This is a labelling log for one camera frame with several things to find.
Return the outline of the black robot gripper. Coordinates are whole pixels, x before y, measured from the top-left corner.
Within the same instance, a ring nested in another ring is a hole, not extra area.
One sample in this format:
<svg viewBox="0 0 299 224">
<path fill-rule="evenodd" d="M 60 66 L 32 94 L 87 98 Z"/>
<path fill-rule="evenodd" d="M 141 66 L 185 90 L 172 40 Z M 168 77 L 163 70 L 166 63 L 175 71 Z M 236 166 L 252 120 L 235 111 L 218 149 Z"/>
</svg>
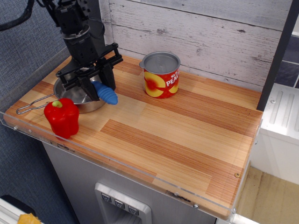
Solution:
<svg viewBox="0 0 299 224">
<path fill-rule="evenodd" d="M 123 61 L 118 52 L 118 44 L 105 45 L 104 52 L 98 55 L 90 35 L 62 35 L 71 54 L 71 61 L 56 76 L 62 81 L 65 90 L 78 86 L 92 101 L 99 97 L 90 78 L 99 76 L 100 81 L 112 90 L 116 89 L 113 68 Z"/>
</svg>

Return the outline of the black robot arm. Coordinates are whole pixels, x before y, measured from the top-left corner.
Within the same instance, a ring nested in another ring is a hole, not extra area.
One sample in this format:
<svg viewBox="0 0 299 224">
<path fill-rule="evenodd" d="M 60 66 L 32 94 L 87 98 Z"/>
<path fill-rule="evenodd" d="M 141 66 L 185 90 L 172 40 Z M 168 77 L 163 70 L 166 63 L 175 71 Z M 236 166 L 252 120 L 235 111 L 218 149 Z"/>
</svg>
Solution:
<svg viewBox="0 0 299 224">
<path fill-rule="evenodd" d="M 113 74 L 114 65 L 122 61 L 118 44 L 105 44 L 105 26 L 95 16 L 86 0 L 43 0 L 43 5 L 71 55 L 71 61 L 56 76 L 66 91 L 82 89 L 92 101 L 115 105 L 118 98 Z"/>
</svg>

